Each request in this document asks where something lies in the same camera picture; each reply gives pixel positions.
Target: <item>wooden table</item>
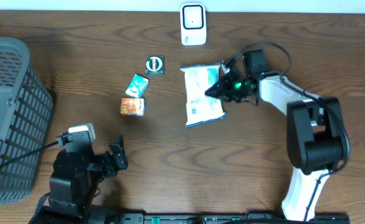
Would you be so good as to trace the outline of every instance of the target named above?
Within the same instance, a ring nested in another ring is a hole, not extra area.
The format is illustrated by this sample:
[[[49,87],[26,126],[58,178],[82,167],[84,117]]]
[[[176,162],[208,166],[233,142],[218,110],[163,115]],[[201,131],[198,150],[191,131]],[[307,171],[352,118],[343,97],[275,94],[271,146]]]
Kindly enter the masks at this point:
[[[292,165],[286,117],[268,103],[223,103],[227,118],[187,129],[181,65],[229,58],[252,42],[284,46],[298,86],[341,102],[351,161],[325,185],[319,212],[347,212],[365,223],[365,15],[208,13],[203,46],[180,42],[176,12],[0,11],[0,36],[30,48],[32,68],[55,91],[49,141],[68,127],[93,123],[96,153],[123,133],[128,170],[106,179],[94,204],[147,213],[274,210],[287,193]],[[267,47],[269,63],[286,59]],[[150,78],[144,117],[120,115],[121,98],[148,55],[164,55],[165,75]],[[49,192],[60,149],[44,152],[32,194],[0,207],[0,223],[27,223]]]

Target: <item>plastic basket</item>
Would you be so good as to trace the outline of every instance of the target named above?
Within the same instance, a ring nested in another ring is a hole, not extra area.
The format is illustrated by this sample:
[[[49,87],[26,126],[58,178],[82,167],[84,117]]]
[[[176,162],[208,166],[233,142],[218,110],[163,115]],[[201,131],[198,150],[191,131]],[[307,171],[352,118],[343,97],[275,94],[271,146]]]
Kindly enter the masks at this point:
[[[52,97],[30,69],[27,46],[0,37],[0,164],[43,146],[53,112]],[[28,196],[41,154],[0,170],[0,205]]]

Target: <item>teal packet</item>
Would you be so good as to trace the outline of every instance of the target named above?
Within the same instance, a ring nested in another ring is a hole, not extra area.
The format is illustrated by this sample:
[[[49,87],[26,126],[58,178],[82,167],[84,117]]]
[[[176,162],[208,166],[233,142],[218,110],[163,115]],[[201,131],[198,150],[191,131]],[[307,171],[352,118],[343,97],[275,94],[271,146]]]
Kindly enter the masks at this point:
[[[144,78],[138,74],[134,75],[134,78],[132,79],[130,85],[128,86],[126,90],[126,94],[128,96],[134,97],[134,98],[141,98],[149,84],[149,80],[147,78]]]

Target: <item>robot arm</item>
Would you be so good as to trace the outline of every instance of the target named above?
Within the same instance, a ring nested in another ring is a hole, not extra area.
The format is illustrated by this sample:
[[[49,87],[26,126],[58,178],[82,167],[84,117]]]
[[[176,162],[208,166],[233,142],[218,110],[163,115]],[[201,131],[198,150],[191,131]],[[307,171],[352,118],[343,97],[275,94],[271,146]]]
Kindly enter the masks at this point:
[[[348,159],[340,104],[334,97],[306,93],[283,73],[270,71],[262,49],[243,53],[243,62],[245,79],[239,80],[234,59],[228,60],[222,64],[225,75],[205,94],[237,103],[256,96],[287,116],[287,152],[294,168],[281,209],[288,220],[311,220],[329,174],[341,160]],[[325,130],[314,133],[313,126],[324,126]]]

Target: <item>white backdrop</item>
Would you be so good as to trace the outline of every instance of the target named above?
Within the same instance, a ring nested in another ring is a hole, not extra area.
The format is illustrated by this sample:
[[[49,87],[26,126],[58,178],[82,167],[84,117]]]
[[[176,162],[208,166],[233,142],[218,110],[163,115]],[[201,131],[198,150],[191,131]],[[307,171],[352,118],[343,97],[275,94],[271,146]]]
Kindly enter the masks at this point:
[[[186,2],[201,2],[209,12],[365,13],[365,0],[0,0],[0,9],[179,11]]]

